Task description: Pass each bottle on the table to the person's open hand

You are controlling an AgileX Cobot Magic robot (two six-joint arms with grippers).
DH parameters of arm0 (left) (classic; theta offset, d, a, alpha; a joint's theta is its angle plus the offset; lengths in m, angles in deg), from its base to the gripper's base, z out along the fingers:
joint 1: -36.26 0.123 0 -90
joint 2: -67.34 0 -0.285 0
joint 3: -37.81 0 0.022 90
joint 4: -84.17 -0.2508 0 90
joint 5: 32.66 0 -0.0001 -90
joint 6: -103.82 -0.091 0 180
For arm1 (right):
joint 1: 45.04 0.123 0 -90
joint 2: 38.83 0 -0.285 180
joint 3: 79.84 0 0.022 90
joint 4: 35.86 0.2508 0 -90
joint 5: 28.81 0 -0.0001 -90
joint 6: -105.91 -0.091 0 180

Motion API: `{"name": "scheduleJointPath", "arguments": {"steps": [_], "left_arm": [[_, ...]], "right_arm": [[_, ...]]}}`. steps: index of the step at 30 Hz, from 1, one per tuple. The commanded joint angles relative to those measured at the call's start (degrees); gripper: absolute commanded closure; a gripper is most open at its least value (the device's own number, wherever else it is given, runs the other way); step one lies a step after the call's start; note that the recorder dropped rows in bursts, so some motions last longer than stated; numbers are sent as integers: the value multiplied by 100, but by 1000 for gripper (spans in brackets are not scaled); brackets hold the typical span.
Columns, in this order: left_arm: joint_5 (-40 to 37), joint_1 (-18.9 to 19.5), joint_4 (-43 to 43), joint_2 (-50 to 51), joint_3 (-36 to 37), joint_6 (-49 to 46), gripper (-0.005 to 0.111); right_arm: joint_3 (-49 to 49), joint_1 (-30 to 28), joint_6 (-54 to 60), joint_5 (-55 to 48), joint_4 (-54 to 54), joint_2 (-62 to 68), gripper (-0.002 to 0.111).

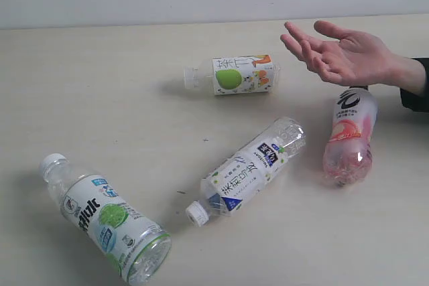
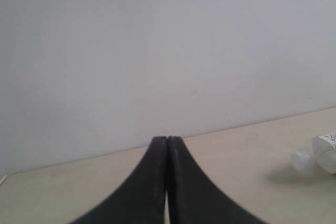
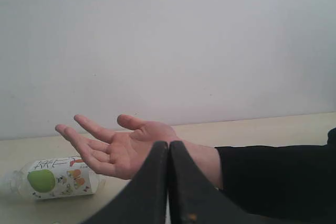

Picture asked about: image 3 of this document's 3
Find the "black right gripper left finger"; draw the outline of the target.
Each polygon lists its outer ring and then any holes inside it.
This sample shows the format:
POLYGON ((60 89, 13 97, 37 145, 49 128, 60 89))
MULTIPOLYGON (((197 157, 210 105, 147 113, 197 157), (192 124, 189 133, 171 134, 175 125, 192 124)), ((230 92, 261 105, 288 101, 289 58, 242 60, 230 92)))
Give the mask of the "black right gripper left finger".
POLYGON ((165 223, 168 152, 166 142, 155 142, 131 181, 84 223, 165 223))

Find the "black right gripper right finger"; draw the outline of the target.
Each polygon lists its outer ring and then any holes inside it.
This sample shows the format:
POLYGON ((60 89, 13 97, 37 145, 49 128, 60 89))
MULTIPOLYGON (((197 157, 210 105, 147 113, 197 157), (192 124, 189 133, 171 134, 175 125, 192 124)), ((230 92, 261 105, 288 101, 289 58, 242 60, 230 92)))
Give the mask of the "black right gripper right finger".
POLYGON ((263 223, 218 191, 181 141, 169 149, 169 209, 171 223, 263 223))

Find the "forearm in black sleeve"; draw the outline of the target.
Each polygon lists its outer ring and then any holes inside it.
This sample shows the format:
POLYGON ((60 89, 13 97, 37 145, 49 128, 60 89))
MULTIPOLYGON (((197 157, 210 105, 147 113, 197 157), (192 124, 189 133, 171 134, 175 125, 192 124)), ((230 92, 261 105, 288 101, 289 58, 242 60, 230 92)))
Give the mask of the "forearm in black sleeve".
POLYGON ((325 145, 208 147, 185 142, 220 192, 245 211, 335 223, 335 130, 325 145))

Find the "open bare human hand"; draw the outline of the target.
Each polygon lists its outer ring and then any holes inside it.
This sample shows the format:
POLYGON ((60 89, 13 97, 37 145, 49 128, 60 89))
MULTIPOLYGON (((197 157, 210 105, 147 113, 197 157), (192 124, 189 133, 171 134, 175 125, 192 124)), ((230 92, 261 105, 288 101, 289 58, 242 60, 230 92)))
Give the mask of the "open bare human hand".
POLYGON ((117 118, 117 123, 126 129, 124 132, 102 127, 83 115, 75 115, 74 120, 93 138, 84 137, 63 124, 56 125, 55 130, 96 174, 119 179, 131 179, 138 172, 155 142, 179 140, 172 127, 130 115, 117 118))

